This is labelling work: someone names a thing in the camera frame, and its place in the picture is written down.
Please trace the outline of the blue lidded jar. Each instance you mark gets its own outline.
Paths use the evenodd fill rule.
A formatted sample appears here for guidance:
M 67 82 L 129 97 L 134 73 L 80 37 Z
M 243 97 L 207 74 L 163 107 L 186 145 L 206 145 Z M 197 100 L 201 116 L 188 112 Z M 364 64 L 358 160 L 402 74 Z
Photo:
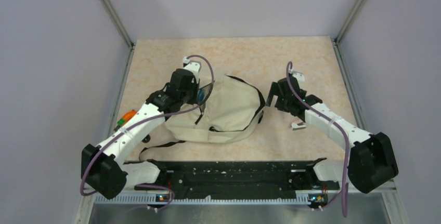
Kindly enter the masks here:
M 202 103 L 205 98 L 205 90 L 199 89 L 197 94 L 197 103 Z

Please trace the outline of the beige canvas backpack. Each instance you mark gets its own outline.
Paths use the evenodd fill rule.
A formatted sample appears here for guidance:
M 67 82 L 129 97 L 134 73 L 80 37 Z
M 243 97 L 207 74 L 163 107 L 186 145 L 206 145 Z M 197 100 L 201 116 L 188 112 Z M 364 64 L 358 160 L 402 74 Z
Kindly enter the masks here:
M 198 110 L 170 117 L 165 127 L 174 140 L 160 147 L 189 143 L 211 148 L 238 142 L 249 137 L 262 120 L 264 96 L 241 78 L 224 75 L 213 86 L 205 82 L 200 92 L 207 101 Z

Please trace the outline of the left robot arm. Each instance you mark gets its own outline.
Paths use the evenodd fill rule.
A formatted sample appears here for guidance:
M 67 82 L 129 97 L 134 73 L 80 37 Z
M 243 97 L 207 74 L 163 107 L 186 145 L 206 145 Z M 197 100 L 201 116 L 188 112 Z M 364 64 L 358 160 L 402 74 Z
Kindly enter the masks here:
M 200 70 L 198 62 L 175 70 L 164 88 L 153 92 L 124 126 L 98 145 L 88 144 L 83 148 L 82 196 L 100 193 L 112 199 L 125 188 L 129 173 L 123 170 L 123 164 L 132 150 L 169 117 L 183 114 L 184 104 L 198 108 Z

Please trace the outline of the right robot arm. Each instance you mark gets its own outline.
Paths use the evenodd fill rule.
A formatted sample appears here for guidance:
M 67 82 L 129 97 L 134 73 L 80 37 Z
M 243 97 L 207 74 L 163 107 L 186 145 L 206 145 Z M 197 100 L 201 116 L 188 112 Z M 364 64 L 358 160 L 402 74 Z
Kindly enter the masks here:
M 289 76 L 272 82 L 266 105 L 298 117 L 293 130 L 315 126 L 344 151 L 342 163 L 322 161 L 305 174 L 305 182 L 312 189 L 320 188 L 326 181 L 349 182 L 358 191 L 369 193 L 399 174 L 394 150 L 389 136 L 372 134 L 333 112 L 320 98 L 308 95 L 300 88 L 295 77 Z

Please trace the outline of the pink orange marker pen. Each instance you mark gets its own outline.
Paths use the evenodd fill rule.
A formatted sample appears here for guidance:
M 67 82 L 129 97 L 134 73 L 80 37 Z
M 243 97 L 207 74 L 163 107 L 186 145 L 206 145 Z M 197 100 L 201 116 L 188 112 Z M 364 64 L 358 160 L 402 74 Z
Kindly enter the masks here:
M 305 128 L 306 128 L 305 122 L 293 122 L 293 123 L 291 123 L 291 129 L 292 130 L 300 130 L 300 129 L 305 129 Z

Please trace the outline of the orange tape dispenser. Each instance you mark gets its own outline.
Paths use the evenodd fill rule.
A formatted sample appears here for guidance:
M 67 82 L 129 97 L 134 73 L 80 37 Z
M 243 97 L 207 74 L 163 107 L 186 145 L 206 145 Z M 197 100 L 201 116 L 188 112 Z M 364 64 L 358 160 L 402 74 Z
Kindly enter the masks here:
M 131 110 L 126 112 L 116 123 L 118 127 L 122 127 L 125 125 L 131 118 L 133 118 L 136 115 L 136 110 Z

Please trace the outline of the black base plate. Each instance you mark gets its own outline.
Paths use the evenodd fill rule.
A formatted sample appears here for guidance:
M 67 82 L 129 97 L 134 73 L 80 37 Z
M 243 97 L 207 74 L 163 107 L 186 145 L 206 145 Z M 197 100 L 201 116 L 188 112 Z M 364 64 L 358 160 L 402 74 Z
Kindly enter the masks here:
M 177 200 L 294 199 L 302 190 L 340 189 L 338 182 L 318 179 L 318 160 L 151 162 L 160 170 L 154 184 L 173 190 Z

